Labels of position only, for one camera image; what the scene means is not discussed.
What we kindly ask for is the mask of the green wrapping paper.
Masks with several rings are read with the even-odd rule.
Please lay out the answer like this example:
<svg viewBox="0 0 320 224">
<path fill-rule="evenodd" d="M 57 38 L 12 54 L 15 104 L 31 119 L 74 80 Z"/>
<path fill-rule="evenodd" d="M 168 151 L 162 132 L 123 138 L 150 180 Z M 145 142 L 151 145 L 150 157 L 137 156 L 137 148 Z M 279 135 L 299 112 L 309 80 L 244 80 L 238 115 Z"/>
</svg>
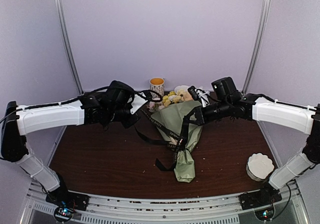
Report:
<svg viewBox="0 0 320 224">
<path fill-rule="evenodd" d="M 168 142 L 174 157 L 170 168 L 164 167 L 160 161 L 156 163 L 164 171 L 173 171 L 179 182 L 190 183 L 196 176 L 192 151 L 200 140 L 203 128 L 187 121 L 188 114 L 196 106 L 201 104 L 197 101 L 186 101 L 169 105 L 151 115 L 153 124 L 164 141 Z"/>
</svg>

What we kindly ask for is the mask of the white round bowl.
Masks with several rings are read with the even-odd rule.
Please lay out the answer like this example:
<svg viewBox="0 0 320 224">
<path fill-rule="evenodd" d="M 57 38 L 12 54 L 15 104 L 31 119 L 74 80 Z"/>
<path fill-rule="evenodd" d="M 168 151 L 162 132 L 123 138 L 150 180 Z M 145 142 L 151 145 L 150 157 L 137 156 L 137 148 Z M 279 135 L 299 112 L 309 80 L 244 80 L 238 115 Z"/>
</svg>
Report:
<svg viewBox="0 0 320 224">
<path fill-rule="evenodd" d="M 175 89 L 174 89 L 174 92 L 176 95 L 183 95 L 184 92 L 188 92 L 188 88 L 189 86 L 187 85 L 179 85 L 179 86 L 176 86 Z"/>
</svg>

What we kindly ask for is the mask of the cream fake flower bunch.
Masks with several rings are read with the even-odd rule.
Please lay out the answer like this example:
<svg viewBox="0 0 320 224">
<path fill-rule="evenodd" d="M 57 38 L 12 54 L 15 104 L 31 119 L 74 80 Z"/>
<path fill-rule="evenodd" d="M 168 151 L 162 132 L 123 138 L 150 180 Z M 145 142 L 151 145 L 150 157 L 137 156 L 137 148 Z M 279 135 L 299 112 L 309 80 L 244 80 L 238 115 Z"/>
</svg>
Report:
<svg viewBox="0 0 320 224">
<path fill-rule="evenodd" d="M 163 96 L 159 109 L 190 100 L 192 100 L 190 93 L 184 89 L 179 89 L 177 92 L 171 91 L 169 94 Z"/>
</svg>

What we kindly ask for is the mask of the pale pink rose stem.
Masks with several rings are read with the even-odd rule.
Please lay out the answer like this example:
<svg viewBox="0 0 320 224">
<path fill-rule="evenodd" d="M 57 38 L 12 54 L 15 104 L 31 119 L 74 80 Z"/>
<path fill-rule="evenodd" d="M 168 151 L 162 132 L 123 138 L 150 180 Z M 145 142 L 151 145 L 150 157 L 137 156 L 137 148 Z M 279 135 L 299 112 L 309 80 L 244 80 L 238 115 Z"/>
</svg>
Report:
<svg viewBox="0 0 320 224">
<path fill-rule="evenodd" d="M 162 107 L 163 107 L 163 103 L 162 102 L 149 102 L 148 105 L 147 105 L 147 109 L 151 113 L 159 111 Z"/>
</svg>

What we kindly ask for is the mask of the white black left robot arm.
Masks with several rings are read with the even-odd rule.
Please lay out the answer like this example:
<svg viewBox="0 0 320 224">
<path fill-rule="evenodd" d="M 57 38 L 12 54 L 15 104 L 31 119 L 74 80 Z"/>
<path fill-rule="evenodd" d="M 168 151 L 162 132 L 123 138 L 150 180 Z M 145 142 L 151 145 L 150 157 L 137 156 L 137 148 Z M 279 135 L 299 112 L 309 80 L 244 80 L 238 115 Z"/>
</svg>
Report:
<svg viewBox="0 0 320 224">
<path fill-rule="evenodd" d="M 78 97 L 37 105 L 8 103 L 0 129 L 1 160 L 17 164 L 31 178 L 38 181 L 61 206 L 72 201 L 63 178 L 47 165 L 48 154 L 38 156 L 35 149 L 45 144 L 54 149 L 58 131 L 67 126 L 100 124 L 107 128 L 112 122 L 124 127 L 134 125 L 137 111 L 146 103 L 159 102 L 162 97 L 155 90 L 135 90 L 121 82 L 81 94 Z"/>
</svg>

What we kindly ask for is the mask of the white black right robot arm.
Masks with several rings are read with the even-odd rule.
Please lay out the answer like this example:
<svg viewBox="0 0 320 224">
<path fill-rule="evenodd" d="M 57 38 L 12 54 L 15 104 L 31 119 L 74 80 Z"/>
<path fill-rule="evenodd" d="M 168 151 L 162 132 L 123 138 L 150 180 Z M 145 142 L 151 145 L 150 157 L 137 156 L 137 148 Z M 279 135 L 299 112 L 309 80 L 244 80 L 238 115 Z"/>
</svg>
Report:
<svg viewBox="0 0 320 224">
<path fill-rule="evenodd" d="M 287 158 L 272 172 L 269 185 L 257 192 L 260 204 L 268 204 L 276 195 L 275 189 L 281 189 L 320 163 L 319 107 L 285 103 L 263 94 L 242 95 L 238 91 L 220 94 L 215 103 L 209 104 L 203 91 L 189 90 L 189 93 L 203 103 L 191 112 L 195 115 L 194 124 L 204 125 L 226 117 L 255 121 L 272 153 L 278 154 L 277 160 Z"/>
</svg>

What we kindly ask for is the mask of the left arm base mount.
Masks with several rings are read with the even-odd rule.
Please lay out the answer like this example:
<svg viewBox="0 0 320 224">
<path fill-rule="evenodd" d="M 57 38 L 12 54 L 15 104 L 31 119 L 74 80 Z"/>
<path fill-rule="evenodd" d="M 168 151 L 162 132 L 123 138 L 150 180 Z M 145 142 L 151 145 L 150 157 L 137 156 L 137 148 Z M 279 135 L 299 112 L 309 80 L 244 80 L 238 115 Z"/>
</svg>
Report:
<svg viewBox="0 0 320 224">
<path fill-rule="evenodd" d="M 86 194 L 70 192 L 63 181 L 59 187 L 53 191 L 42 191 L 46 194 L 46 201 L 56 205 L 53 216 L 58 223 L 65 223 L 73 218 L 77 210 L 85 211 L 88 206 L 89 196 Z"/>
</svg>

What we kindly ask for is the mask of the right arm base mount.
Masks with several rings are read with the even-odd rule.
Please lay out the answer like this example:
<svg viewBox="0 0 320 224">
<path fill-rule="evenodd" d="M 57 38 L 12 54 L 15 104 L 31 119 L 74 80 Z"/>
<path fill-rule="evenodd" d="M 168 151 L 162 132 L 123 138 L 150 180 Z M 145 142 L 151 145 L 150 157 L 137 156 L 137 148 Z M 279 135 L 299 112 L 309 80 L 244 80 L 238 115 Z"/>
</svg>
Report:
<svg viewBox="0 0 320 224">
<path fill-rule="evenodd" d="M 272 221 L 275 217 L 275 203 L 282 200 L 280 191 L 270 184 L 253 192 L 244 192 L 239 196 L 242 210 L 253 209 L 255 217 L 260 221 Z"/>
</svg>

